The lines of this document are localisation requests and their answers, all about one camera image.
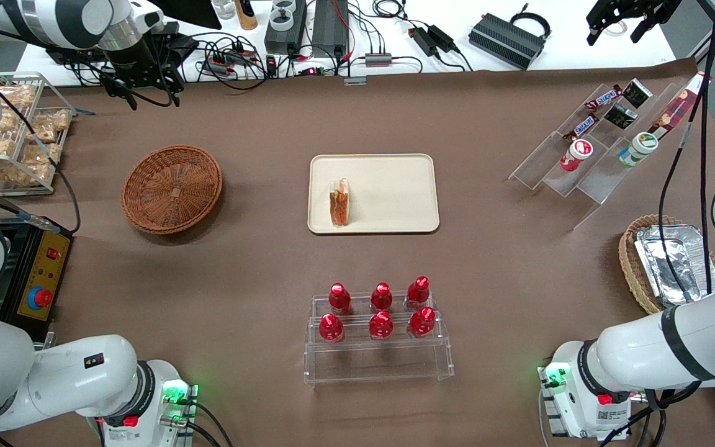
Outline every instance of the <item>yellow control panel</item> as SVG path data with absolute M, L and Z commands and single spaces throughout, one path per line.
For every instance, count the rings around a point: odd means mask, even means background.
M 63 235 L 43 233 L 29 279 L 18 302 L 18 315 L 43 322 L 48 320 L 70 246 L 71 241 Z

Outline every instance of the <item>brown table surface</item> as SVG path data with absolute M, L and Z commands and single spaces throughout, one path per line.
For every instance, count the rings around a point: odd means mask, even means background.
M 63 157 L 83 225 L 57 302 L 60 341 L 116 333 L 141 359 L 173 363 L 201 385 L 201 402 L 236 447 L 542 445 L 536 366 L 567 340 L 644 316 L 619 268 L 619 235 L 656 212 L 683 127 L 574 232 L 586 200 L 533 193 L 507 177 L 599 83 L 638 76 L 659 90 L 694 72 L 682 60 L 619 70 L 380 76 L 359 88 L 300 78 L 248 94 L 198 84 L 187 86 L 179 108 L 140 102 L 137 111 L 97 88 L 66 90 L 72 104 L 97 115 L 76 120 Z M 211 152 L 225 195 L 189 233 L 150 237 L 125 221 L 120 190 L 143 156 L 171 144 Z M 388 152 L 434 158 L 439 230 L 312 235 L 310 159 Z M 668 214 L 692 224 L 699 224 L 698 152 L 699 125 L 667 200 Z M 715 125 L 709 160 L 713 193 Z M 55 186 L 53 196 L 22 202 L 70 226 L 67 192 L 59 180 Z M 713 231 L 710 244 L 715 251 Z M 334 281 L 354 292 L 378 281 L 399 289 L 420 274 L 439 297 L 456 376 L 304 384 L 312 294 Z M 205 418 L 201 424 L 213 429 Z M 73 413 L 4 436 L 17 447 L 97 445 Z M 670 408 L 663 446 L 678 445 L 715 445 L 715 391 Z

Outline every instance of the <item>red button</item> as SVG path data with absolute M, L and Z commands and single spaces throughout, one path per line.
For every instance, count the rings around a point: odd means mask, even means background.
M 39 307 L 46 307 L 52 303 L 52 293 L 51 291 L 46 291 L 46 289 L 42 289 L 42 291 L 38 291 L 35 294 L 35 304 L 38 305 Z

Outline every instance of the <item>woven basket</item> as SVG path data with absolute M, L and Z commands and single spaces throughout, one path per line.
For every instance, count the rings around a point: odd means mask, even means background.
M 203 220 L 222 191 L 222 170 L 205 150 L 171 145 L 134 166 L 120 195 L 125 218 L 154 235 L 182 232 Z
M 664 225 L 683 223 L 667 215 L 664 215 L 663 222 Z M 627 230 L 625 230 L 622 237 L 619 238 L 619 265 L 622 266 L 625 281 L 627 281 L 627 286 L 630 288 L 633 297 L 636 298 L 636 302 L 638 302 L 648 314 L 661 312 L 663 307 L 655 300 L 653 292 L 650 291 L 650 282 L 647 280 L 647 274 L 645 274 L 644 267 L 641 261 L 639 261 L 639 254 L 636 252 L 636 247 L 633 246 L 633 233 L 640 228 L 652 227 L 654 225 L 658 225 L 658 215 L 643 215 L 628 225 Z M 715 267 L 715 256 L 713 252 L 710 252 L 710 260 Z

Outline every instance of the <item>gray power supply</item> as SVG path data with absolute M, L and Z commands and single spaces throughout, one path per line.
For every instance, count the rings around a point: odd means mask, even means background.
M 264 45 L 267 53 L 272 54 L 299 54 L 300 46 L 303 45 L 303 34 L 305 34 L 305 0 L 289 0 L 296 3 L 296 8 L 292 13 L 294 25 L 286 31 L 277 31 L 270 23 L 266 27 Z
M 471 30 L 468 41 L 524 70 L 542 53 L 545 46 L 544 38 L 534 36 L 489 12 Z
M 316 1 L 313 36 L 310 37 L 315 57 L 329 57 L 327 53 L 330 53 L 340 60 L 349 53 L 349 29 L 341 22 L 341 17 L 349 20 L 348 0 Z

